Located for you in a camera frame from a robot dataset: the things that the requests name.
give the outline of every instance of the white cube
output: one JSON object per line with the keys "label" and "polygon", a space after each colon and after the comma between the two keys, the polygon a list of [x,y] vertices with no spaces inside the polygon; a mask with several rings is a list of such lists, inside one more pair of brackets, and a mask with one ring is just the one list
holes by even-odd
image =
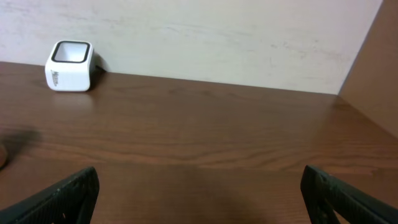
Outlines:
{"label": "white cube", "polygon": [[62,40],[54,45],[47,63],[47,85],[55,91],[86,91],[95,69],[94,48],[88,42]]}

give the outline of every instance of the black rim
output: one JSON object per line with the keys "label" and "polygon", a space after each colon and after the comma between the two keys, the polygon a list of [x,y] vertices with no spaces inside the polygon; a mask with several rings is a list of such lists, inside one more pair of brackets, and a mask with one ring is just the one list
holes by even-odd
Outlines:
{"label": "black rim", "polygon": [[[86,48],[86,53],[85,53],[85,57],[83,58],[83,60],[81,62],[71,62],[71,61],[60,61],[60,60],[56,60],[55,56],[57,55],[58,49],[61,46],[62,43],[76,43],[76,44],[85,44],[87,45]],[[57,44],[57,46],[55,47],[54,53],[52,54],[51,60],[53,62],[62,62],[62,63],[83,63],[87,60],[87,56],[88,56],[88,51],[90,49],[90,44],[87,42],[79,42],[79,41],[61,41]]]}

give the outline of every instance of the brown tabletop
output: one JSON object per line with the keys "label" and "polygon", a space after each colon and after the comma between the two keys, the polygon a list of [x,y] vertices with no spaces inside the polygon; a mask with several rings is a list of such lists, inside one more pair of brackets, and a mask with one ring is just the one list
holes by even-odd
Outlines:
{"label": "brown tabletop", "polygon": [[0,209],[94,166],[92,223],[309,223],[306,164],[398,207],[398,140],[333,95],[0,63],[0,138]]}

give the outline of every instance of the printed logo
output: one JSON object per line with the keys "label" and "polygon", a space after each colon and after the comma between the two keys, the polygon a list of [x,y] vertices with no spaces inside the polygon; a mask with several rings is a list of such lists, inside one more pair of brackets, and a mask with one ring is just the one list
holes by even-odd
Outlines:
{"label": "printed logo", "polygon": [[54,86],[58,85],[58,72],[51,70],[52,74],[52,82],[54,83]]}

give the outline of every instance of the white wall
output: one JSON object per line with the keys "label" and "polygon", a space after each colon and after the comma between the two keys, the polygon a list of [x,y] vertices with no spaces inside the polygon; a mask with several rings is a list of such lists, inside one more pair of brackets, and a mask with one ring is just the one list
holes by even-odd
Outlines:
{"label": "white wall", "polygon": [[381,0],[2,0],[0,61],[85,40],[111,72],[337,93]]}

